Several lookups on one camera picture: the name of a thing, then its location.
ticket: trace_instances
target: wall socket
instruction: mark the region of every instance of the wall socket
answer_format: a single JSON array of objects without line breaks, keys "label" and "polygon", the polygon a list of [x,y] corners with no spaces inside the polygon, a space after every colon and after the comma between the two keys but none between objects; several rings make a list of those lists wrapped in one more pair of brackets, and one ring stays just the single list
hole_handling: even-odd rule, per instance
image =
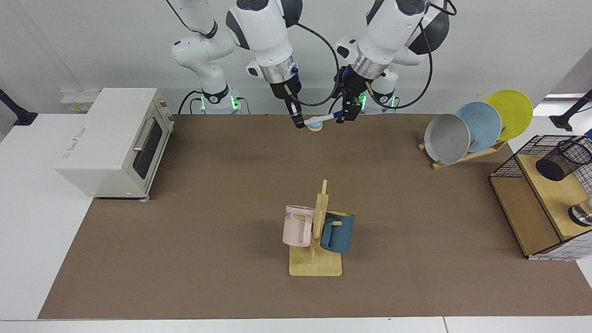
[{"label": "wall socket", "polygon": [[99,90],[62,91],[62,105],[68,112],[87,113],[99,93]]}]

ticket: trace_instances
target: blue mug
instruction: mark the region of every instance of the blue mug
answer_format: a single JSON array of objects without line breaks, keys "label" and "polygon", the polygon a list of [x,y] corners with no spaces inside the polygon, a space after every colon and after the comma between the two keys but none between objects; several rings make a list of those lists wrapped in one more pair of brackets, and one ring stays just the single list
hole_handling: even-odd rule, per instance
[{"label": "blue mug", "polygon": [[328,210],[325,215],[321,247],[335,253],[348,253],[352,243],[354,215]]}]

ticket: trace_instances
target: wire basket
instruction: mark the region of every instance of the wire basket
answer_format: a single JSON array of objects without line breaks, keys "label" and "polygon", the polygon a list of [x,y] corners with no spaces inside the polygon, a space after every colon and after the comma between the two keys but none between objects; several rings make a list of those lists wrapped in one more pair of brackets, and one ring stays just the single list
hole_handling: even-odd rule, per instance
[{"label": "wire basket", "polygon": [[557,143],[556,147],[541,160],[536,169],[545,178],[561,181],[584,165],[592,163],[592,153],[582,144],[581,137]]}]

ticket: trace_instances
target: oven door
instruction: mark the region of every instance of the oven door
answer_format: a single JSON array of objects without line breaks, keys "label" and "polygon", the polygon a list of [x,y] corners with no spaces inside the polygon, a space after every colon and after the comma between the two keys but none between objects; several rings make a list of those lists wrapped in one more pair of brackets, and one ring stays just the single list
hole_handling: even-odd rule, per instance
[{"label": "oven door", "polygon": [[170,131],[157,108],[152,105],[140,135],[132,147],[132,161],[127,173],[148,194],[156,168],[162,157]]}]

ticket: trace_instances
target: oven window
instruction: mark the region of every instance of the oven window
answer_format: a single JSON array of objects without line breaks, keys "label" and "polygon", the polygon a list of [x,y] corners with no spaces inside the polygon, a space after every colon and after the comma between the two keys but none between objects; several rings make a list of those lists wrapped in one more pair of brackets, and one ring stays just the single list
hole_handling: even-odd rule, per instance
[{"label": "oven window", "polygon": [[136,172],[144,180],[148,175],[148,170],[150,169],[150,165],[152,164],[152,160],[156,154],[156,148],[158,148],[160,138],[162,137],[162,128],[160,127],[160,124],[156,118],[152,119],[155,121],[155,126],[150,132],[148,142],[146,143],[144,150],[136,153],[136,158],[133,164],[134,170],[136,170]]}]

